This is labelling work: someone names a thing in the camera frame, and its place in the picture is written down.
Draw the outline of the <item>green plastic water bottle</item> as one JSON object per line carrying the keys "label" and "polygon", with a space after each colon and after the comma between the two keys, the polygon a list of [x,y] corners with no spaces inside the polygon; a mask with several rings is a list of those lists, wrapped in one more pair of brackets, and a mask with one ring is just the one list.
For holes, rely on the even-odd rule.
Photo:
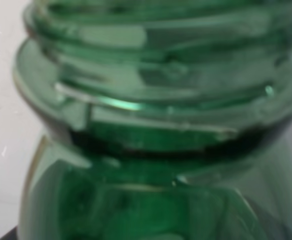
{"label": "green plastic water bottle", "polygon": [[292,240],[292,0],[33,0],[45,133],[21,240]]}

